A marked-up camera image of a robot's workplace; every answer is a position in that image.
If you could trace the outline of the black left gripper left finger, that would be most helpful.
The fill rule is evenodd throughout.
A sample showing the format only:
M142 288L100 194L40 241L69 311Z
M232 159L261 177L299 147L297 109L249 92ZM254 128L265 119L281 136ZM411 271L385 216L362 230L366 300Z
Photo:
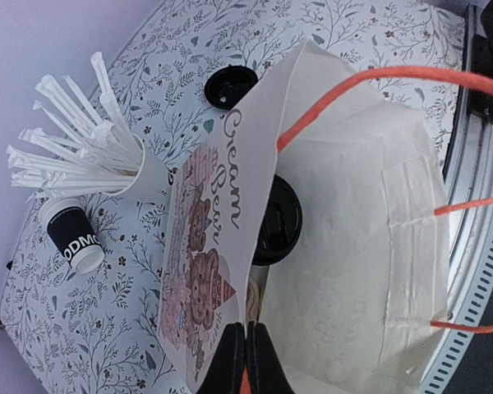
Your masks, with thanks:
M228 324L197 394L239 394L245 370L245 331L240 323Z

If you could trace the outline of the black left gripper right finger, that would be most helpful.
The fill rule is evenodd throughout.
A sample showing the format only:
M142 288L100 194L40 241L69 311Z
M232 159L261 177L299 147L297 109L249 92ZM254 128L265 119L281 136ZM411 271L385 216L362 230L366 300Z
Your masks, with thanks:
M294 394L263 323L249 322L246 335L246 372L251 393Z

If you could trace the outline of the brown cardboard cup carrier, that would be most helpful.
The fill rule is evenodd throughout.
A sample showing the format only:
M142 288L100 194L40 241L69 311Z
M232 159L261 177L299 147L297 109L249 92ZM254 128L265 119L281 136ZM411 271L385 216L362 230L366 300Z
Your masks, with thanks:
M265 293L265 280L250 274L246 290L246 320L258 321Z

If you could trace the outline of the white paper takeout bag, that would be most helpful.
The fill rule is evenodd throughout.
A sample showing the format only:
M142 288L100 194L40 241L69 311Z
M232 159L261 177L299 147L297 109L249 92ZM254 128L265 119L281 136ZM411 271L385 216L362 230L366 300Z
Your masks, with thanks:
M428 66L355 72L299 44L230 110L173 183L159 340L197 392L247 283L274 176L301 235L269 271L263 323L301 393L414 393L446 328L449 219L421 112L372 81L493 80Z

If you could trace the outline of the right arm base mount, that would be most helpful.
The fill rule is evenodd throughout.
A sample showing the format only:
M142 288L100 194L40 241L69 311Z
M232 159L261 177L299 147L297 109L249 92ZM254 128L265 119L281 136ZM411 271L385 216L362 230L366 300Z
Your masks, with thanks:
M493 79L493 1L483 8L468 5L465 21L463 68ZM493 124L493 97L471 91L468 112Z

